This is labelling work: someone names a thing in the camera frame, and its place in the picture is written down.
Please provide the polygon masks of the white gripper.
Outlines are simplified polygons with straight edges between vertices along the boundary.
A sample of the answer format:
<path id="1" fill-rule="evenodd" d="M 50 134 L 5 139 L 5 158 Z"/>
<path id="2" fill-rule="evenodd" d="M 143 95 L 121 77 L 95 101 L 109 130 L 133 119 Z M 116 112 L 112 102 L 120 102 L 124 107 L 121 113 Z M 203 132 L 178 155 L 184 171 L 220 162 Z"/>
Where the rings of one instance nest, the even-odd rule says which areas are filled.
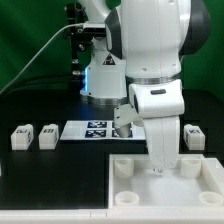
<path id="1" fill-rule="evenodd" d="M 175 168 L 177 164 L 180 139 L 179 117 L 144 119 L 143 127 L 154 175 L 162 176 L 165 168 Z"/>

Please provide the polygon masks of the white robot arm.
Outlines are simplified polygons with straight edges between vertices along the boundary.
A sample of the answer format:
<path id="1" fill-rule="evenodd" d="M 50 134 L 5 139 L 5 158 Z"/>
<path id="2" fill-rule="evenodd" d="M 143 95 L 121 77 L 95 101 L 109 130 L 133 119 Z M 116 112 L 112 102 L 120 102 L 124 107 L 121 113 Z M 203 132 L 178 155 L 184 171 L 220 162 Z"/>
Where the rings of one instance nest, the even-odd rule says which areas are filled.
<path id="1" fill-rule="evenodd" d="M 197 52 L 210 33 L 204 0 L 79 0 L 88 21 L 106 35 L 93 41 L 81 96 L 117 103 L 114 123 L 122 137 L 130 124 L 144 128 L 152 167 L 174 168 L 184 113 L 180 57 Z"/>

